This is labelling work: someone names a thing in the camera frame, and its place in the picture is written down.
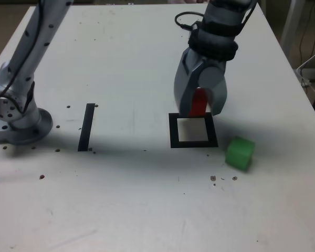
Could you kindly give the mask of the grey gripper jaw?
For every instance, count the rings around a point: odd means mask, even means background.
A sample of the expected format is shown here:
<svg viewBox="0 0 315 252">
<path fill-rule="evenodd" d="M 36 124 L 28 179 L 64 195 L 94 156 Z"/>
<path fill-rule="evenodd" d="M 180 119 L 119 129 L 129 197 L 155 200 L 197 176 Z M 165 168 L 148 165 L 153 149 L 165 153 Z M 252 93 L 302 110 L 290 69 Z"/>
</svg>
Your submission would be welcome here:
<svg viewBox="0 0 315 252">
<path fill-rule="evenodd" d="M 227 99 L 224 72 L 217 67 L 207 67 L 201 72 L 198 84 L 205 91 L 211 114 L 220 114 Z"/>
<path fill-rule="evenodd" d="M 174 80 L 174 98 L 179 113 L 206 112 L 206 94 L 198 84 L 203 70 L 202 57 L 190 48 L 186 49 Z"/>
</svg>

